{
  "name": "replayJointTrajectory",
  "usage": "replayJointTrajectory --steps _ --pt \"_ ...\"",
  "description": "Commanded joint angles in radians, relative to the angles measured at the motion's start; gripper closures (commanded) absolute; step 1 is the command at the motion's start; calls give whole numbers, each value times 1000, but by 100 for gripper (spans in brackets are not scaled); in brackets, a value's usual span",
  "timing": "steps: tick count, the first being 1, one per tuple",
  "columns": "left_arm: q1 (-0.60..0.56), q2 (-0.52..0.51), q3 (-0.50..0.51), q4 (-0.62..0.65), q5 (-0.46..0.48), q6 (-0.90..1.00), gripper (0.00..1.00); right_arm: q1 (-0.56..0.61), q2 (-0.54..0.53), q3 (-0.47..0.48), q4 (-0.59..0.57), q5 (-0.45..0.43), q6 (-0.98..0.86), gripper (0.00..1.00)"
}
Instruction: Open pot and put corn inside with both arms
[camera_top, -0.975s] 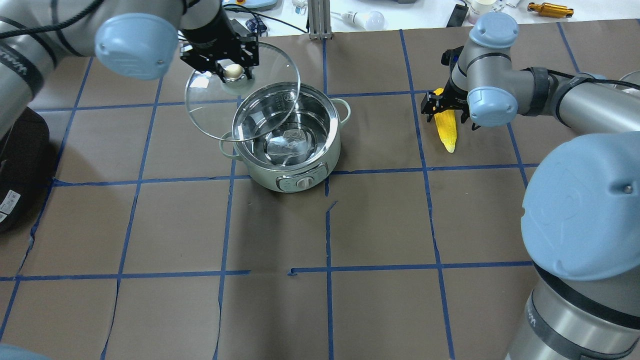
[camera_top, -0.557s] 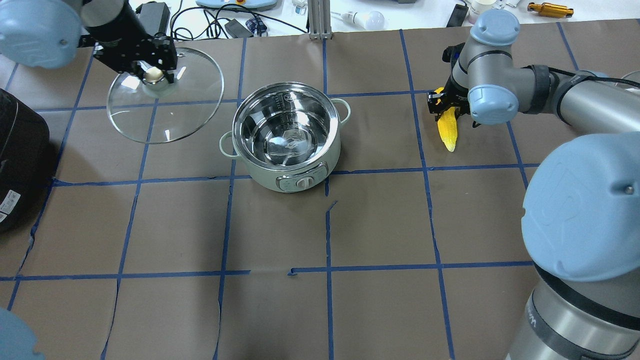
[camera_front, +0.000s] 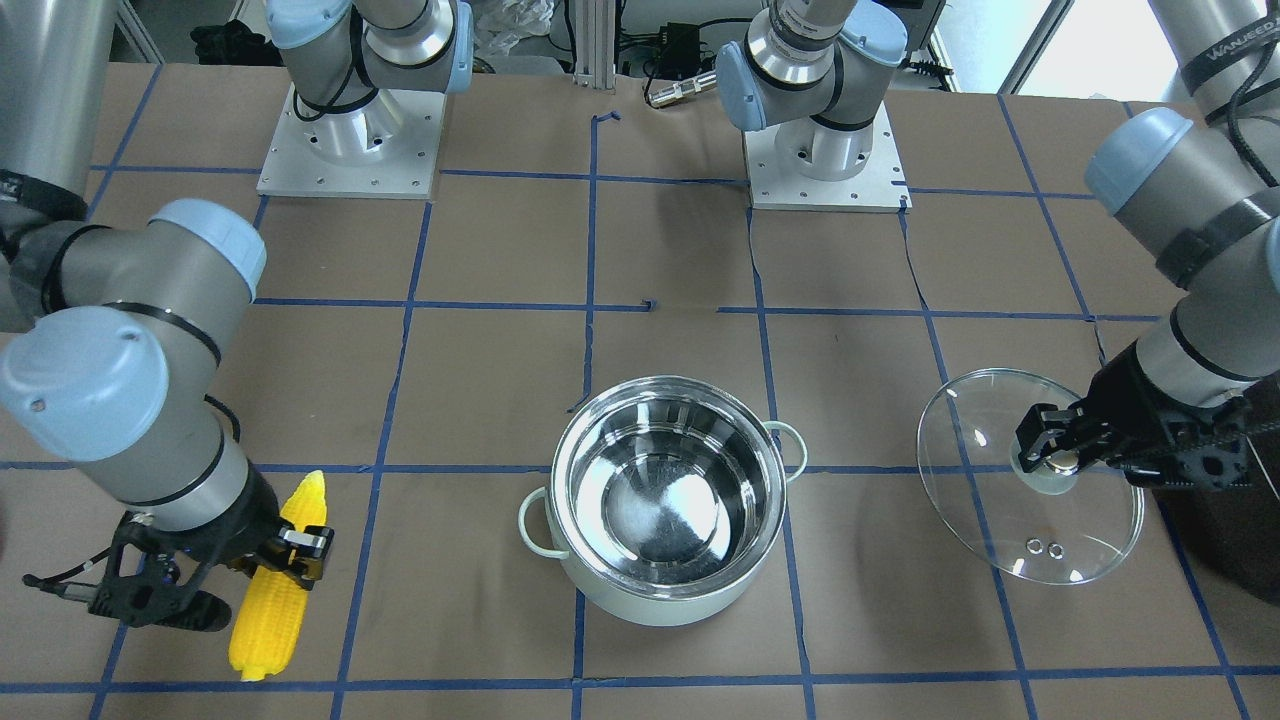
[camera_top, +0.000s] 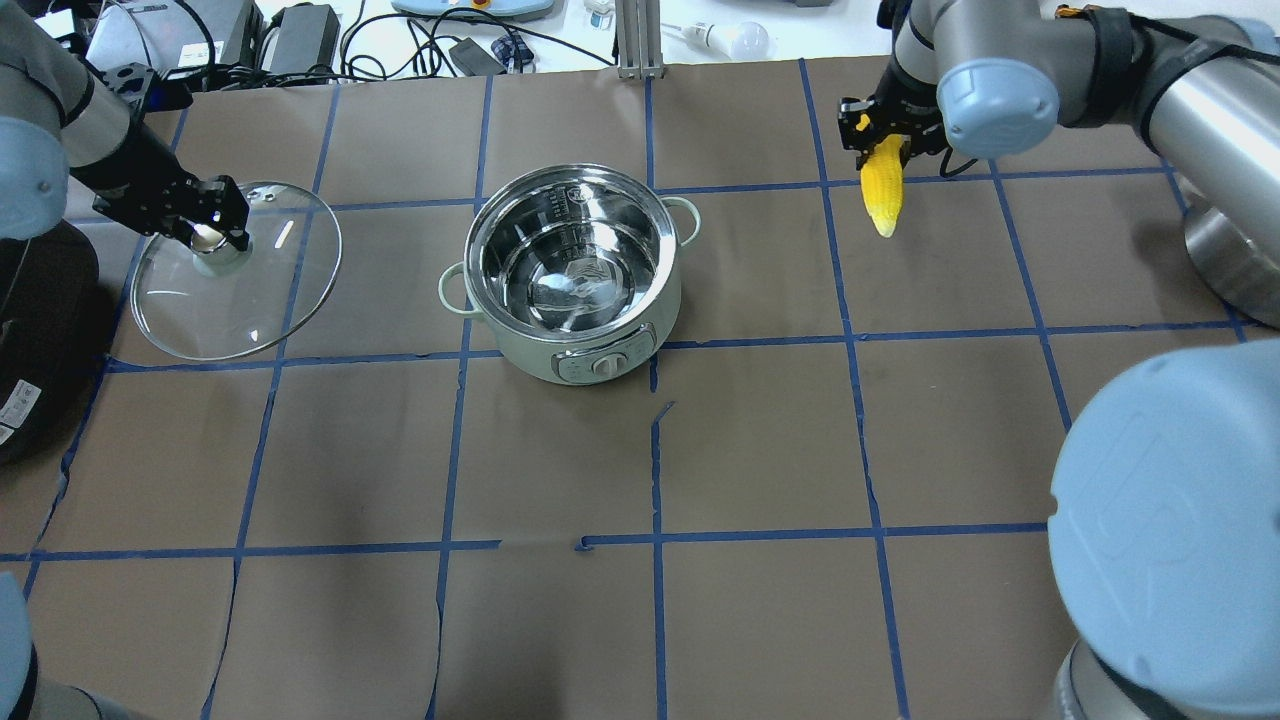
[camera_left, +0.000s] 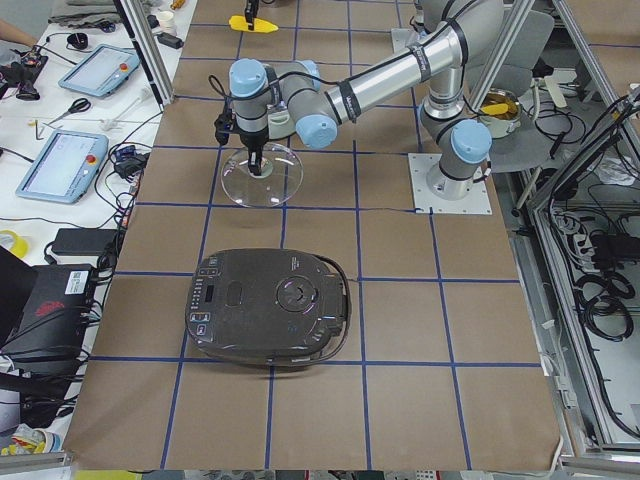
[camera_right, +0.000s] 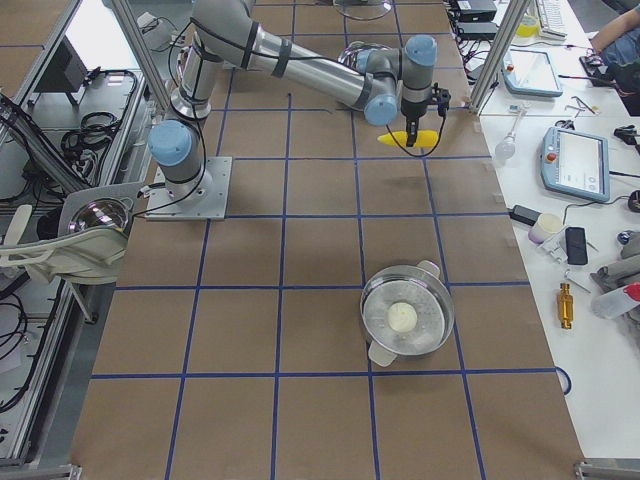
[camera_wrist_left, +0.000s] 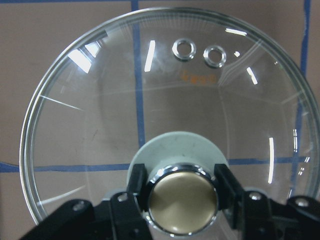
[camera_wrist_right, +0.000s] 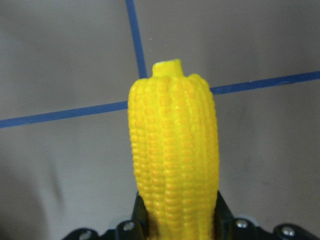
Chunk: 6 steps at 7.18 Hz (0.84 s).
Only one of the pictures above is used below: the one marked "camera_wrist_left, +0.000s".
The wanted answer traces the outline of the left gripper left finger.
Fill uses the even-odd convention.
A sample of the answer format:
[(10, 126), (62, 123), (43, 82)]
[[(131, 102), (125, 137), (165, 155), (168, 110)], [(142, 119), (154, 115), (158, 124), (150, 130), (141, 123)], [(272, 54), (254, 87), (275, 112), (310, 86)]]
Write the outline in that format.
[(145, 165), (135, 164), (131, 170), (126, 191), (110, 199), (112, 233), (114, 240), (145, 240), (147, 223), (142, 216), (138, 197), (147, 176)]

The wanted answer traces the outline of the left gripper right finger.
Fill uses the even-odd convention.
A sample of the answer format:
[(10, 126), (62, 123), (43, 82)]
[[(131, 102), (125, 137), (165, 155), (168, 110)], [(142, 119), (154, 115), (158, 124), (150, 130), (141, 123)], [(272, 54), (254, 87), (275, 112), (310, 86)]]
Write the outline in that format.
[(218, 209), (241, 240), (274, 240), (275, 224), (269, 198), (258, 190), (245, 190), (225, 164), (214, 167)]

